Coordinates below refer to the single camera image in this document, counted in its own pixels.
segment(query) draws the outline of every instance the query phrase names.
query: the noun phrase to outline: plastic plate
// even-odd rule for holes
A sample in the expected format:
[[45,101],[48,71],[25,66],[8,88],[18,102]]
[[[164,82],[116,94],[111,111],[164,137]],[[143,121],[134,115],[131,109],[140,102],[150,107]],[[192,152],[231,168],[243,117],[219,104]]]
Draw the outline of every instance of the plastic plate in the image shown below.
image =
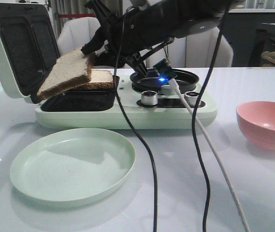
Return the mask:
[[11,165],[13,185],[51,206],[98,201],[117,190],[135,162],[124,136],[104,129],[64,130],[35,141]]

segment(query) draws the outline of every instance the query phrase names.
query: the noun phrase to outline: white chair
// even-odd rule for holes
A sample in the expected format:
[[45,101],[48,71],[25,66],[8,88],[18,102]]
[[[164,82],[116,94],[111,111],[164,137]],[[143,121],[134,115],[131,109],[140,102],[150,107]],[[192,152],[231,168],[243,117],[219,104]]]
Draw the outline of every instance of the white chair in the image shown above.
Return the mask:
[[[99,21],[93,17],[67,21],[58,38],[60,54],[63,55],[74,48],[81,47],[88,43],[99,27]],[[175,41],[168,46],[171,66],[173,68],[209,67],[218,32],[219,29],[214,28],[200,34],[175,39]],[[145,61],[146,67],[152,68],[153,65],[163,58],[165,58],[165,54],[164,50],[161,49]],[[233,50],[226,39],[222,37],[215,66],[230,67],[232,58]]]

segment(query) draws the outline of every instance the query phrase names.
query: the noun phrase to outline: slice of bread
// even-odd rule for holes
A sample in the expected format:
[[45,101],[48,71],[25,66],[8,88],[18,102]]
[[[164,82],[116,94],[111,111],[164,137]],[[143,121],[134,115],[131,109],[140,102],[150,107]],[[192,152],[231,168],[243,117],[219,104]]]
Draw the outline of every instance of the slice of bread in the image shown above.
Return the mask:
[[109,89],[114,87],[113,75],[108,70],[95,70],[91,72],[91,81],[82,86],[74,88],[75,90],[90,89]]
[[84,56],[80,48],[77,48],[58,58],[37,96],[45,100],[89,82],[94,57],[94,53]]

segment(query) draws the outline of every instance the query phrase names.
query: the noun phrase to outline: white table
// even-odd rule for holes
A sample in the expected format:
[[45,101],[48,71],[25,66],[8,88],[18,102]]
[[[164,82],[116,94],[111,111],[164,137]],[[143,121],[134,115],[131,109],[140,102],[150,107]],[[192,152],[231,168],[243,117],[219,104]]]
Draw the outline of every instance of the white table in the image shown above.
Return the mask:
[[[204,79],[207,69],[188,69]],[[132,70],[118,70],[119,75]],[[235,108],[253,100],[275,101],[275,68],[216,68],[207,91],[219,104],[207,130],[219,150],[253,232],[275,232],[275,153],[240,133]],[[33,104],[10,99],[0,85],[0,232],[150,232],[153,182],[148,154],[130,130],[117,130],[136,148],[136,165],[125,184],[98,203],[54,209],[28,201],[14,189],[9,169],[15,156],[57,130],[36,122]],[[205,181],[190,130],[141,130],[159,177],[159,232],[200,232]],[[199,135],[212,195],[209,232],[242,232],[236,207],[205,140]]]

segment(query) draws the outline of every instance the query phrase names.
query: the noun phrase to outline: sandwich maker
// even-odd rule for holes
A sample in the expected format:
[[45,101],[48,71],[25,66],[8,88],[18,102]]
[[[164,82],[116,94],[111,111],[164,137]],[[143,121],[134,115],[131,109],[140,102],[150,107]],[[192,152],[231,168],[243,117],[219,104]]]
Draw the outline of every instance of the sandwich maker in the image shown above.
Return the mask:
[[[9,97],[38,104],[37,121],[48,128],[129,129],[113,89],[69,90],[41,102],[37,91],[58,57],[57,41],[43,5],[0,2],[0,81]],[[188,84],[183,91],[199,91],[198,76],[175,71],[180,86]],[[117,90],[133,125],[138,129],[190,129],[191,115],[177,95],[167,85],[160,85],[156,73],[149,71],[148,75],[142,80],[135,73],[117,77]],[[152,95],[158,103],[141,101]],[[216,116],[216,102],[204,93],[197,117],[208,126]]]

